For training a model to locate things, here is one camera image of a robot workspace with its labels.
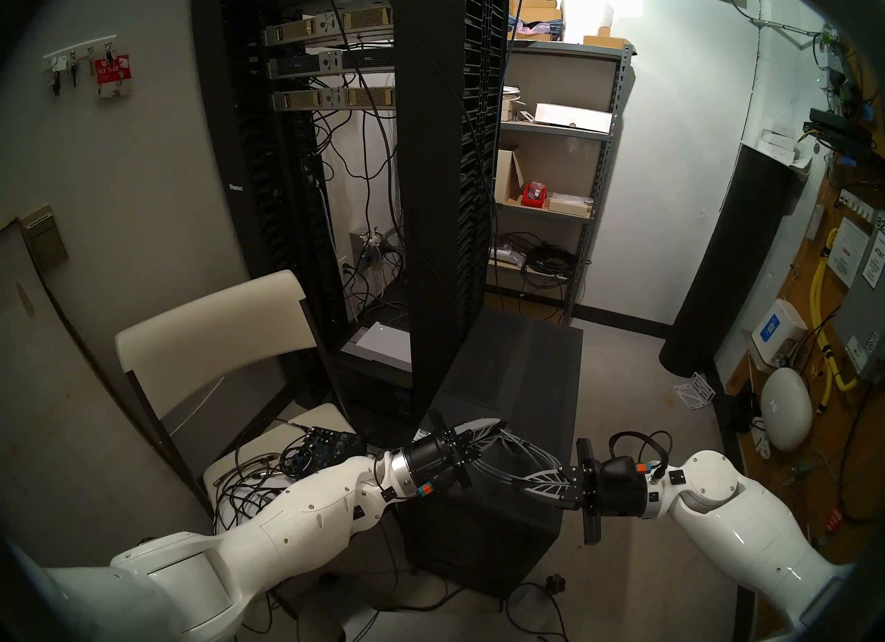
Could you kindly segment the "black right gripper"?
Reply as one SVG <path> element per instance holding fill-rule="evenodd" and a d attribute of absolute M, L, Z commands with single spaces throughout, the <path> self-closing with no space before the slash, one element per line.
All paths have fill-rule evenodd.
<path fill-rule="evenodd" d="M 601 462 L 587 438 L 575 443 L 577 464 L 516 476 L 515 485 L 534 500 L 580 511 L 586 546 L 602 539 L 601 518 L 641 517 L 648 502 L 645 473 L 627 455 Z"/>

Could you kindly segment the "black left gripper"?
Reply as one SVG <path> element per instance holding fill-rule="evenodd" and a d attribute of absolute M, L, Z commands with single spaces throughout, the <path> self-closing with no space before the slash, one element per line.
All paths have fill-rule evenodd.
<path fill-rule="evenodd" d="M 408 470 L 404 489 L 418 494 L 446 492 L 454 484 L 468 490 L 467 468 L 484 464 L 496 471 L 515 471 L 515 453 L 500 437 L 503 420 L 481 418 L 457 426 L 444 421 L 439 409 L 428 410 L 431 432 L 403 451 Z"/>

